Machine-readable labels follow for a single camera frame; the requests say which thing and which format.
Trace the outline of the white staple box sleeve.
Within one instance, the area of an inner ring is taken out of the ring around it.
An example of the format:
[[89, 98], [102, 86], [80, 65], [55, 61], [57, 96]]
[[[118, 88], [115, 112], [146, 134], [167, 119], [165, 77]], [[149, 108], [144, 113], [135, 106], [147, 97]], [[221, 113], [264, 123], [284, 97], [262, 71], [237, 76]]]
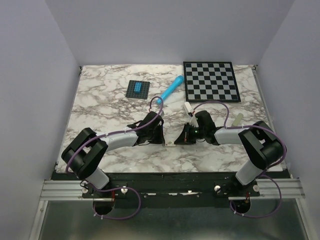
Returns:
[[167, 143], [167, 146], [168, 146], [168, 147], [175, 147], [176, 145], [175, 145], [173, 142], [168, 142], [168, 143]]

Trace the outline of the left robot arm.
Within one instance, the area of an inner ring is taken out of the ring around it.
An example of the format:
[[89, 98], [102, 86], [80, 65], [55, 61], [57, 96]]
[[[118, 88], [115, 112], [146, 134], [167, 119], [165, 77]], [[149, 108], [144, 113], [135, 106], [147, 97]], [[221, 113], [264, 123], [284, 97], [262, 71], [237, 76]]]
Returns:
[[105, 153], [144, 144], [165, 145], [163, 113], [150, 111], [143, 120], [127, 125], [124, 130], [98, 135], [91, 128], [84, 128], [61, 154], [67, 164], [66, 172], [72, 170], [80, 180], [93, 185], [93, 191], [101, 198], [111, 191], [110, 178], [99, 168]]

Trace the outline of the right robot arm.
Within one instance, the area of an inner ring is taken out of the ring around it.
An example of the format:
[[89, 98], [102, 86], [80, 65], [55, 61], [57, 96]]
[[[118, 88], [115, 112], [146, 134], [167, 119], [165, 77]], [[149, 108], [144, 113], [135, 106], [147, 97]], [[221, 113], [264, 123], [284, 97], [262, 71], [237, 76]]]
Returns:
[[217, 127], [206, 110], [197, 112], [194, 117], [197, 124], [185, 123], [174, 144], [194, 145], [197, 140], [205, 140], [214, 146], [242, 145], [249, 160], [228, 184], [230, 191], [236, 196], [247, 192], [248, 185], [286, 153], [286, 146], [264, 121], [243, 128], [224, 128]]

